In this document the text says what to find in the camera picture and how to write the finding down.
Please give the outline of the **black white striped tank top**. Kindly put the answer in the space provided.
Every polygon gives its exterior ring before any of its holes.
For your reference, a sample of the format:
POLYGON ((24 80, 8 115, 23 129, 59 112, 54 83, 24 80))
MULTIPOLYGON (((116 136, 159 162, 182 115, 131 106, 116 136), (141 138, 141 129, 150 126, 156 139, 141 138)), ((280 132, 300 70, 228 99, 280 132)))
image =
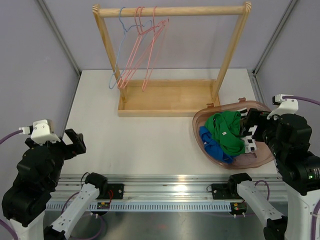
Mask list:
POLYGON ((242 133, 245 130, 244 127, 244 121, 247 117, 248 114, 248 109, 247 108, 242 108, 239 109, 238 112, 240 113, 240 139, 244 142, 244 148, 245 148, 245 153, 249 154, 257 150, 257 145, 256 141, 253 139, 253 136, 257 130, 257 125, 254 125, 250 127, 247 131, 247 133, 242 133))

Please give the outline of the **green tank top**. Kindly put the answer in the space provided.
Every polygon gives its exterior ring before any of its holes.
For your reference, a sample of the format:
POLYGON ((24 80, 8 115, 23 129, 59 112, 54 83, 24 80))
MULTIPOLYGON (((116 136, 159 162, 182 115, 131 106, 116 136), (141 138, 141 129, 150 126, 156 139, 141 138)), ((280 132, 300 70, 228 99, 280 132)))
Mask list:
POLYGON ((245 143, 240 137, 239 111, 224 111, 211 115, 204 126, 211 133, 223 152, 229 156, 239 156, 245 153, 245 143))

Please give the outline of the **blue tank top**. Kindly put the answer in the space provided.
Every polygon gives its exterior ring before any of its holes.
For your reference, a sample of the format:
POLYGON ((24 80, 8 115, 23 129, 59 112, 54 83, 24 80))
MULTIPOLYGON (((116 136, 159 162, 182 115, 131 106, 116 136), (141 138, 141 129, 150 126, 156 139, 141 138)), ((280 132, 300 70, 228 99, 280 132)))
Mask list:
POLYGON ((234 160, 233 156, 227 155, 219 145, 219 143, 212 138, 212 134, 205 126, 199 128, 199 136, 203 142, 205 152, 215 160, 231 164, 234 160))

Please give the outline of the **pink hanger of striped top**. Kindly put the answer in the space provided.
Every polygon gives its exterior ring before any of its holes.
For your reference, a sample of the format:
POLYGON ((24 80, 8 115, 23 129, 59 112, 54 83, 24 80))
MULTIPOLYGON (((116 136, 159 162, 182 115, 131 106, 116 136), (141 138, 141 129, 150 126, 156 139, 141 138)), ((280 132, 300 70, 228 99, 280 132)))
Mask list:
MULTIPOLYGON (((141 21, 141 14, 142 14, 143 9, 144 9, 143 6, 139 6, 135 9, 134 22, 137 25, 143 24, 141 21)), ((141 63, 145 59, 145 57, 149 58, 150 48, 151 48, 150 46, 151 46, 152 40, 149 43, 149 45, 147 46, 146 50, 144 50, 144 52, 141 54, 141 56, 139 57, 139 59, 137 60, 135 65, 133 65, 135 58, 136 58, 136 55, 137 55, 137 52, 139 51, 139 48, 140 48, 141 44, 143 43, 144 39, 146 38, 146 36, 148 35, 148 33, 152 33, 152 39, 153 39, 153 35, 154 35, 154 33, 153 33, 153 18, 151 19, 151 26, 149 28, 144 29, 144 27, 142 27, 142 26, 137 26, 134 28, 136 29, 136 32, 137 32, 137 38, 136 38, 135 43, 132 47, 132 50, 131 50, 131 53, 130 53, 129 58, 127 60, 127 63, 125 65, 125 68, 120 73, 119 80, 117 81, 117 87, 121 90, 124 89, 125 87, 127 87, 129 81, 133 78, 134 74, 138 70, 138 67, 141 65, 141 63)))

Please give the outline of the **pink hanger of blue top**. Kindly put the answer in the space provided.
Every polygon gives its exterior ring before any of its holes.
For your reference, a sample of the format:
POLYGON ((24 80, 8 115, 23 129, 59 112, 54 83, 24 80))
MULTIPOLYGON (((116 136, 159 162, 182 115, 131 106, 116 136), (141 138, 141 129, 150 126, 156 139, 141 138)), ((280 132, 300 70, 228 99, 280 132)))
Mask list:
POLYGON ((147 58, 147 65, 141 87, 143 91, 146 89, 147 84, 151 79, 151 75, 154 71, 154 67, 158 61, 161 49, 164 44, 165 36, 168 29, 167 25, 170 21, 167 18, 156 23, 156 9, 157 7, 155 6, 152 11, 151 27, 147 29, 144 29, 141 21, 142 11, 144 10, 144 7, 139 6, 135 10, 134 21, 136 23, 137 38, 133 45, 132 51, 127 60, 125 68, 123 72, 120 74, 119 81, 117 83, 119 89, 124 89, 127 87, 129 81, 133 78, 136 71, 138 70, 138 67, 142 64, 145 58, 147 58), (143 40, 149 33, 152 33, 151 42, 148 44, 146 49, 143 50, 140 57, 137 57, 137 53, 139 52, 143 44, 143 40))

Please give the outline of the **pink hanger of green top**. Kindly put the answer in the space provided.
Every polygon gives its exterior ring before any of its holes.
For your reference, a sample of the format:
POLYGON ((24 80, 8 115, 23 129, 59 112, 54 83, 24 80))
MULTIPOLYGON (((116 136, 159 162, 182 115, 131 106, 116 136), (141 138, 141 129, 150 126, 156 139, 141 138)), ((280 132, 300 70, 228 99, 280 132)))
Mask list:
POLYGON ((151 75, 153 73, 154 67, 158 61, 159 55, 160 55, 160 51, 162 49, 164 40, 165 40, 165 36, 166 36, 166 32, 167 32, 167 24, 169 23, 169 19, 165 19, 165 20, 161 20, 158 22, 158 24, 155 24, 155 19, 156 19, 156 9, 157 6, 155 6, 153 8, 153 13, 152 13, 152 30, 153 30, 153 38, 152 38, 152 42, 150 44, 150 52, 149 52, 149 57, 148 57, 148 62, 147 62, 147 68, 146 68, 146 73, 144 76, 144 80, 142 83, 142 91, 144 92, 147 84, 151 78, 151 75), (162 36, 160 45, 157 49, 157 52, 155 54, 155 57, 153 57, 153 53, 154 53, 154 49, 156 47, 156 43, 157 40, 159 39, 159 37, 162 36))

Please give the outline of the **light blue wire hanger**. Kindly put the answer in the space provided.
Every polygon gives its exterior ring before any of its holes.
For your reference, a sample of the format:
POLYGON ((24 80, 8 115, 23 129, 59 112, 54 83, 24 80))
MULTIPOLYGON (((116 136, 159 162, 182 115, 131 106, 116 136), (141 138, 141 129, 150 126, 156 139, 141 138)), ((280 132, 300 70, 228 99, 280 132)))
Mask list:
MULTIPOLYGON (((147 20, 144 24, 140 23, 140 24, 135 24, 135 25, 130 25, 128 28, 126 28, 126 25, 125 23, 123 22, 122 20, 122 17, 121 17, 121 14, 122 14, 122 11, 125 9, 125 7, 122 7, 120 10, 119 10, 119 13, 118 13, 118 21, 121 23, 121 26, 122 26, 122 30, 123 30, 123 37, 120 41, 120 44, 119 44, 119 47, 118 47, 118 50, 117 50, 117 53, 116 53, 116 59, 115 59, 115 63, 116 65, 118 64, 118 61, 119 61, 119 58, 120 58, 120 54, 121 54, 121 50, 122 50, 122 46, 127 38, 127 34, 130 32, 131 29, 133 29, 134 27, 151 27, 152 26, 152 21, 151 20, 147 20)), ((109 79, 109 83, 108 83, 108 88, 110 90, 113 90, 118 82, 120 78, 119 77, 116 77, 116 71, 114 70, 110 79, 109 79)))

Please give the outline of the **mauve pink tank top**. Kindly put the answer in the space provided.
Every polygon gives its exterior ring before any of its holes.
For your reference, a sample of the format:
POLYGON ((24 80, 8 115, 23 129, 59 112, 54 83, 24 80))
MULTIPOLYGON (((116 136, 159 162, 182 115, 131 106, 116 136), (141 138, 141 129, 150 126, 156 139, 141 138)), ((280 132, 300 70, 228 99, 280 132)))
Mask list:
POLYGON ((257 159, 255 152, 244 153, 239 156, 236 156, 233 159, 233 165, 238 167, 244 167, 253 164, 257 159))

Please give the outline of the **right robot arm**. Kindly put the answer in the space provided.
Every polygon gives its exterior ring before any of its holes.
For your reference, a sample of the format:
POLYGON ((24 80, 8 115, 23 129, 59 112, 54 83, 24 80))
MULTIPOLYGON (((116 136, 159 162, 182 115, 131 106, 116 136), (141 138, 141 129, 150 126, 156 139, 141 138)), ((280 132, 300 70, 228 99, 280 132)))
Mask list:
POLYGON ((251 108, 243 123, 253 139, 265 143, 275 158, 278 173, 287 191, 288 213, 283 215, 256 189, 246 173, 234 174, 227 193, 241 197, 263 226, 266 240, 318 240, 320 238, 320 158, 309 151, 312 128, 297 114, 270 116, 251 108))

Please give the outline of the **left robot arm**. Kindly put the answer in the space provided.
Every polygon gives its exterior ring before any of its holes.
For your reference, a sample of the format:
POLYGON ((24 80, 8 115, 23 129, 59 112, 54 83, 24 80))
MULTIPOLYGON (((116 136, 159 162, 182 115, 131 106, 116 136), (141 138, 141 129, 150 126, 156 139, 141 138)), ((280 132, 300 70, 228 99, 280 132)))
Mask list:
POLYGON ((17 164, 18 174, 1 203, 7 221, 0 223, 15 240, 67 240, 90 203, 108 194, 108 179, 92 172, 70 206, 51 225, 43 226, 64 162, 86 152, 81 133, 73 129, 65 133, 71 144, 51 132, 43 139, 31 136, 25 141, 29 149, 17 164))

